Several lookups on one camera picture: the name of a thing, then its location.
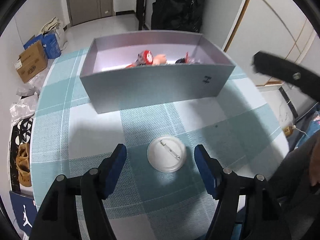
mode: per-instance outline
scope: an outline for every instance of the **screw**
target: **screw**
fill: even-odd
[[[93,169],[89,170],[89,173],[91,175],[97,174],[98,173],[98,169],[97,168],[93,168]]]
[[[229,168],[224,168],[224,169],[223,169],[223,172],[224,172],[225,174],[230,174],[230,173],[232,172],[232,170],[229,169]]]
[[[64,180],[64,175],[61,174],[57,177],[57,181],[63,181]]]
[[[261,175],[261,174],[258,174],[257,175],[257,179],[260,180],[260,181],[264,181],[264,176]]]
[[[294,80],[299,80],[301,78],[301,74],[297,72],[297,73],[294,73],[292,77]]]

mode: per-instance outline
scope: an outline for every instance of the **brown shoe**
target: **brown shoe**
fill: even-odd
[[[30,176],[30,144],[24,143],[19,145],[16,157],[16,165],[19,172],[18,181],[25,187],[31,187]]]

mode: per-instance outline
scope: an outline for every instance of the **plaid tablecloth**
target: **plaid tablecloth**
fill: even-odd
[[[272,110],[239,67],[216,98],[97,114],[79,79],[86,53],[57,58],[39,98],[31,136],[37,208],[57,175],[80,176],[123,143],[128,158],[104,201],[117,238],[197,239],[208,230],[217,204],[197,170],[197,144],[223,167],[250,177],[270,177],[288,152]],[[147,160],[148,144],[165,134],[187,147],[187,161],[174,173],[159,172]],[[89,239],[80,198],[77,211],[82,237]]]

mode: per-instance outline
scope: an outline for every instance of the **gray box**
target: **gray box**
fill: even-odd
[[[143,65],[123,68],[150,50],[175,62],[189,53],[201,64]],[[195,98],[215,97],[233,63],[202,34],[140,31],[93,40],[80,73],[98,114]]]

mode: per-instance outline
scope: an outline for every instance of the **jumpman logo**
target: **jumpman logo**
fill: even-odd
[[[27,213],[26,213],[26,206],[23,205],[24,212],[23,212],[23,220],[25,221],[23,226],[25,227],[26,225],[29,225],[32,228],[32,225],[29,223],[29,220],[27,218]]]

